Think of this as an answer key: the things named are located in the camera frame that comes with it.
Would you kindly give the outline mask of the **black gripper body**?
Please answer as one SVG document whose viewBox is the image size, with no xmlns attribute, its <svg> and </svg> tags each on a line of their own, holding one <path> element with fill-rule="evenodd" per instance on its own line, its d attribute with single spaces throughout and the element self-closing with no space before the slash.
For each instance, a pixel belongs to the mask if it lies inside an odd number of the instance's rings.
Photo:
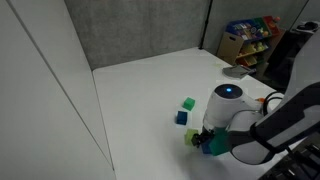
<svg viewBox="0 0 320 180">
<path fill-rule="evenodd" d="M 213 130 L 202 129 L 201 133 L 195 133 L 191 138 L 191 143 L 193 146 L 199 148 L 203 143 L 208 140 L 213 139 L 215 136 L 215 132 Z"/>
</svg>

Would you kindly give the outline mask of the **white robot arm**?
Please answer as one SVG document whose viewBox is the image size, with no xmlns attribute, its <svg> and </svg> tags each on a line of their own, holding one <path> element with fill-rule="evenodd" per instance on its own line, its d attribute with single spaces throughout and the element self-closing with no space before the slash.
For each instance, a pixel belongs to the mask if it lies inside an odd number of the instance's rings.
<svg viewBox="0 0 320 180">
<path fill-rule="evenodd" d="M 314 33 L 295 57 L 287 89 L 271 109 L 274 92 L 262 102 L 236 84 L 224 83 L 212 91 L 200 133 L 191 138 L 211 149 L 218 134 L 227 151 L 238 161 L 260 165 L 320 128 L 320 33 Z"/>
</svg>

